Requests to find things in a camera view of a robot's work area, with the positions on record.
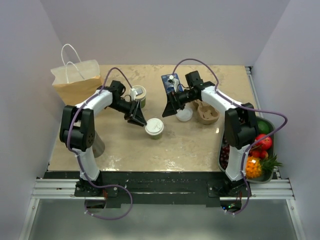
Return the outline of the brown paper bag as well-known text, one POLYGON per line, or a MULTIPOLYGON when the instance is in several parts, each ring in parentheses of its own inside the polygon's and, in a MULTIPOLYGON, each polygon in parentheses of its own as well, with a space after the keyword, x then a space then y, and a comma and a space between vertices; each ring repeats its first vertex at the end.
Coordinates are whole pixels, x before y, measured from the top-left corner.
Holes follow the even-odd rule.
POLYGON ((66 43, 60 55, 62 66, 52 68, 54 76, 52 86, 65 105, 75 106, 93 95, 103 83, 100 66, 95 59, 82 61, 77 54, 77 62, 65 61, 63 52, 65 47, 75 48, 66 43))

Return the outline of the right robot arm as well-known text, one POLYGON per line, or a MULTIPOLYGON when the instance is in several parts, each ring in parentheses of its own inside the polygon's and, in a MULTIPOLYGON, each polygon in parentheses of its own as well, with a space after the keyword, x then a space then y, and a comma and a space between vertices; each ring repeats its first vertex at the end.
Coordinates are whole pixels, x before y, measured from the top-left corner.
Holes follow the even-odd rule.
POLYGON ((161 77, 166 92, 167 103, 162 117, 176 115, 187 103, 200 100, 215 108, 224 117, 224 137, 230 146, 228 165, 225 170, 228 181, 223 183, 223 192, 230 197, 235 196, 241 186, 238 182, 246 176, 245 160, 249 154, 249 146, 259 134, 256 114, 253 105, 242 104, 222 93, 210 81, 204 82, 198 71, 185 75, 188 87, 182 90, 177 74, 161 77))

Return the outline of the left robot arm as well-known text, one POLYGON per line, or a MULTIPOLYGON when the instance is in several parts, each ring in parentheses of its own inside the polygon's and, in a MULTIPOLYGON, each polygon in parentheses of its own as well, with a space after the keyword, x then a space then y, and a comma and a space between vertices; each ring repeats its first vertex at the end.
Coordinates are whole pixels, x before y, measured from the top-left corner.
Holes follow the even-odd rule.
POLYGON ((140 127, 147 124, 140 101, 126 101, 123 98, 125 89, 120 81, 113 80, 110 86, 98 87, 94 94, 83 102, 75 106, 66 105, 62 112, 59 139, 75 154, 80 167, 80 177, 88 181, 85 189, 92 196, 99 196, 104 190, 104 184, 97 180, 100 170, 93 152, 97 114, 109 107, 123 113, 124 120, 129 124, 140 127))

